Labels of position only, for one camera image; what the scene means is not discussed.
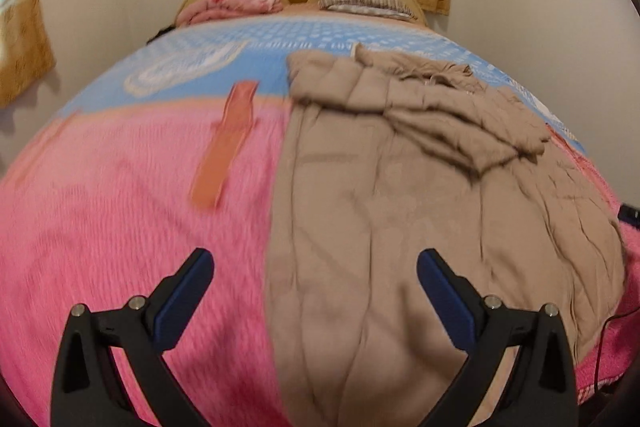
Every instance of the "silver bolt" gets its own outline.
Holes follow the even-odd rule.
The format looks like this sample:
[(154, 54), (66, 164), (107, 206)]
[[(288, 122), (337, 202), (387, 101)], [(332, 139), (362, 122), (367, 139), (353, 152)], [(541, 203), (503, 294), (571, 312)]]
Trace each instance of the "silver bolt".
[(502, 306), (502, 301), (500, 300), (499, 297), (495, 295), (487, 295), (484, 298), (484, 304), (490, 310), (497, 310), (499, 307)]
[(129, 299), (129, 308), (139, 310), (146, 303), (146, 299), (142, 295), (137, 295)]
[(549, 317), (556, 317), (560, 313), (558, 306), (555, 304), (545, 304), (545, 313), (549, 315)]
[(71, 308), (71, 314), (74, 317), (79, 317), (86, 311), (86, 307), (84, 304), (76, 304), (73, 308)]

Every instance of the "bed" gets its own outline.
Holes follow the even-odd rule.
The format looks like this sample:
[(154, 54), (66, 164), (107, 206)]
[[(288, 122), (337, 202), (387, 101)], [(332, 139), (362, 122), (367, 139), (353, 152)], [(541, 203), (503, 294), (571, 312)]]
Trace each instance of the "bed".
[[(283, 0), (279, 14), (179, 28), (152, 42), (67, 103), (2, 179), (0, 368), (37, 425), (49, 424), (49, 382), (71, 306), (84, 301), (92, 310), (111, 309), (130, 295), (146, 295), (195, 247), (215, 253), (216, 279), (194, 326), (166, 357), (170, 367), (214, 425), (289, 425), (262, 286), (292, 52), (350, 57), (359, 43), (469, 64), (489, 86), (510, 88), (568, 155), (584, 158), (576, 137), (540, 100), (428, 29), (415, 0), (402, 0), (418, 15), (413, 23), (321, 12), (316, 1)], [(217, 209), (198, 208), (194, 179), (224, 125), (230, 92), (254, 80), (255, 124), (233, 158)], [(596, 171), (592, 179), (615, 206), (595, 177)], [(577, 369), (581, 399), (591, 392), (593, 357)], [(625, 357), (610, 357), (603, 380), (626, 369), (632, 354)], [(205, 375), (216, 375), (215, 387)], [(220, 407), (230, 403), (235, 407)], [(139, 396), (135, 405), (154, 421)]]

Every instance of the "white oval pattern on blanket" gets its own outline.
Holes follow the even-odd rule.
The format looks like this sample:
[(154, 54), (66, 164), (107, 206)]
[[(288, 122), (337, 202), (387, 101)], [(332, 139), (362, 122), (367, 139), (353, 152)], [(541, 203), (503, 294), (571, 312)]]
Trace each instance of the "white oval pattern on blanket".
[(190, 82), (228, 66), (236, 60), (247, 42), (214, 44), (172, 54), (128, 76), (124, 89), (133, 96), (142, 97)]

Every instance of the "orange stripe on blanket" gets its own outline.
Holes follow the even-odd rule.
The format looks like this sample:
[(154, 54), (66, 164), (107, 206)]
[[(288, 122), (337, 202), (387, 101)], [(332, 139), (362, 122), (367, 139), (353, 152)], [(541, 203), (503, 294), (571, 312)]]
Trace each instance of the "orange stripe on blanket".
[(217, 127), (209, 148), (191, 187), (191, 201), (202, 210), (216, 208), (229, 168), (254, 126), (254, 95), (258, 82), (236, 82), (226, 99), (222, 122)]

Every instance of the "beige coat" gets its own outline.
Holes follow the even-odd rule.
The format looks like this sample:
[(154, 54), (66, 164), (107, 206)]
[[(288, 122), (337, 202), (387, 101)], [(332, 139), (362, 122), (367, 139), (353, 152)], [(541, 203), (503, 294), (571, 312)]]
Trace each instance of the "beige coat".
[(288, 63), (266, 302), (293, 425), (415, 427), (449, 386), (465, 354), (418, 283), (425, 248), (482, 295), (556, 303), (587, 354), (622, 295), (622, 242), (543, 121), (465, 66), (360, 45)]

